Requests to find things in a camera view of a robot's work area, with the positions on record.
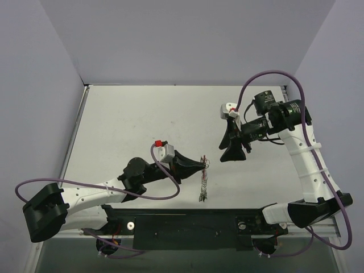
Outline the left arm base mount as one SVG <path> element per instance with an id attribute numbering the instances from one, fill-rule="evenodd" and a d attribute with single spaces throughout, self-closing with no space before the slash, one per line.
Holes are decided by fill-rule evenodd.
<path id="1" fill-rule="evenodd" d="M 135 217 L 126 218 L 125 220 L 108 221 L 100 229 L 81 228 L 84 235 L 91 236 L 96 239 L 96 248 L 100 254 L 108 257 L 116 253 L 117 250 L 125 250 L 130 254 L 136 254 L 130 246 L 123 244 L 123 235 L 133 235 L 135 229 Z"/>

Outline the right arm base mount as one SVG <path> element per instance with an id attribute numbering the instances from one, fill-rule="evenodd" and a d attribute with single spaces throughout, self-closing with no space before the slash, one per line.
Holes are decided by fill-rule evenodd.
<path id="1" fill-rule="evenodd" d="M 237 250 L 258 250 L 272 255 L 278 248 L 278 238 L 288 234 L 283 224 L 268 224 L 261 209 L 244 210 L 235 217 Z"/>

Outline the red handled metal key organizer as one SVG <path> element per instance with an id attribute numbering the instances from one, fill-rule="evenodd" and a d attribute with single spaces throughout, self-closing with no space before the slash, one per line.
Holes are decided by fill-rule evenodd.
<path id="1" fill-rule="evenodd" d="M 201 162 L 204 163 L 205 169 L 201 171 L 200 195 L 206 195 L 207 198 L 208 198 L 208 193 L 207 193 L 207 185 L 208 185 L 207 169 L 209 168 L 210 161 L 207 159 L 206 155 L 203 155 L 201 157 Z"/>

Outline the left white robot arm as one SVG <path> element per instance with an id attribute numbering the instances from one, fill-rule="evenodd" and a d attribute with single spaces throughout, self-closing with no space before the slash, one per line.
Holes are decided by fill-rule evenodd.
<path id="1" fill-rule="evenodd" d="M 106 214 L 103 205 L 146 198 L 145 184 L 165 178 L 170 178 L 178 187 L 183 179 L 205 167 L 204 162 L 174 151 L 161 162 L 132 158 L 120 176 L 104 183 L 72 182 L 72 187 L 61 188 L 53 179 L 23 206 L 30 240 L 43 242 L 60 231 L 81 228 L 111 234 L 116 230 L 117 220 Z"/>

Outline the black key tag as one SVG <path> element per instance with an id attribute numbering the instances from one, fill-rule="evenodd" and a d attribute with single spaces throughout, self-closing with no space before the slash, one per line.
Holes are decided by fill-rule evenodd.
<path id="1" fill-rule="evenodd" d="M 198 198 L 199 202 L 204 202 L 207 199 L 206 195 L 200 195 L 200 197 Z"/>

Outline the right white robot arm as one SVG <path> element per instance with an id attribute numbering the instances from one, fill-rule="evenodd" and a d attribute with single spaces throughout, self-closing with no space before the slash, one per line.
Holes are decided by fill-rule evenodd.
<path id="1" fill-rule="evenodd" d="M 266 233 L 275 224 L 293 223 L 305 228 L 337 214 L 353 203 L 351 194 L 343 193 L 333 181 L 320 152 L 308 111 L 302 112 L 301 100 L 276 101 L 271 91 L 257 94 L 252 104 L 258 118 L 241 122 L 237 104 L 221 105 L 220 117 L 227 128 L 219 148 L 220 161 L 244 161 L 251 143 L 272 134 L 283 141 L 292 159 L 303 191 L 303 199 L 269 205 L 254 218 L 257 231 Z"/>

